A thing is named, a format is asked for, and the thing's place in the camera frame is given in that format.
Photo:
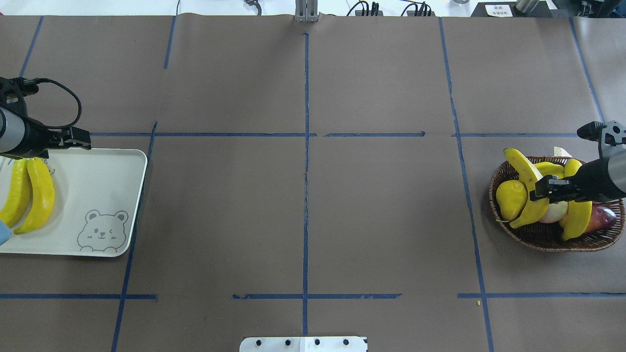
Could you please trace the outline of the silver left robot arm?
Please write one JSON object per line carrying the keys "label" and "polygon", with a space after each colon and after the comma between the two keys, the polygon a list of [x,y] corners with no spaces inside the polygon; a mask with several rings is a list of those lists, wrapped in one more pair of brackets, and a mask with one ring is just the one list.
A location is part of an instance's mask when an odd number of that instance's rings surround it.
{"label": "silver left robot arm", "polygon": [[56,190],[44,159],[49,150],[91,149],[91,136],[73,126],[45,127],[1,109],[1,156],[13,159],[9,190],[1,208],[1,243],[13,234],[40,229],[49,220]]}

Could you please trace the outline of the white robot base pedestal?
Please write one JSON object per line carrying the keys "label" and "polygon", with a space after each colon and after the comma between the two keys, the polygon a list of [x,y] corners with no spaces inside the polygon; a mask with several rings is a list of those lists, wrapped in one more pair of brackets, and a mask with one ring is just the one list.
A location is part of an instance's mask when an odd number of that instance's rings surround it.
{"label": "white robot base pedestal", "polygon": [[367,338],[359,336],[250,337],[240,352],[368,352]]}

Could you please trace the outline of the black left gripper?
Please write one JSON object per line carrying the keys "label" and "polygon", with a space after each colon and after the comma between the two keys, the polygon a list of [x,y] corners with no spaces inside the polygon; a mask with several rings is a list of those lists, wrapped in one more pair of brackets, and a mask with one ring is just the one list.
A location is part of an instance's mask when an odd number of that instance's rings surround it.
{"label": "black left gripper", "polygon": [[57,129],[21,120],[23,128],[17,133],[17,159],[49,158],[49,150],[81,148],[91,150],[91,134],[73,123]]}

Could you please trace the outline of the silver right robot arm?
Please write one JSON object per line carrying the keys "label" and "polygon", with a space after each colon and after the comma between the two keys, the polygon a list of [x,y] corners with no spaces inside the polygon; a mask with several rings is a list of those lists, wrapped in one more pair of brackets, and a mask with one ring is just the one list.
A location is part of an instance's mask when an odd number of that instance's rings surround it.
{"label": "silver right robot arm", "polygon": [[608,203],[626,196],[625,152],[610,152],[584,163],[573,176],[547,175],[535,183],[529,199],[556,202]]}

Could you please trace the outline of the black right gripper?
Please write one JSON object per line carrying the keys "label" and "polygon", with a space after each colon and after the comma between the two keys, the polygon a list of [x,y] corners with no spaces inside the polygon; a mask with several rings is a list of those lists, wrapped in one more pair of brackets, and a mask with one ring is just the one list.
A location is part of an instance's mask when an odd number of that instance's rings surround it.
{"label": "black right gripper", "polygon": [[565,178],[543,177],[530,192],[530,201],[548,203],[567,201],[607,203],[614,200],[614,184],[609,177],[608,162],[602,159],[581,163],[569,159],[565,163]]}

